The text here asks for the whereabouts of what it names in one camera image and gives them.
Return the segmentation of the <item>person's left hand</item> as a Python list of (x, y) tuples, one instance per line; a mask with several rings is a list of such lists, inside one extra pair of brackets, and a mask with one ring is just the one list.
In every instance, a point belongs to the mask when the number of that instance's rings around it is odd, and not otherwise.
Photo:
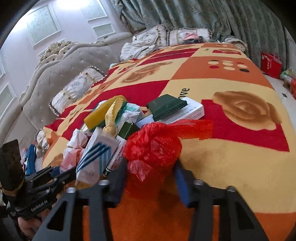
[(18, 225), (20, 227), (20, 230), (29, 238), (33, 238), (38, 229), (40, 228), (42, 222), (45, 220), (45, 218), (50, 213), (49, 209), (45, 209), (41, 213), (39, 213), (37, 216), (25, 220), (22, 217), (18, 218)]

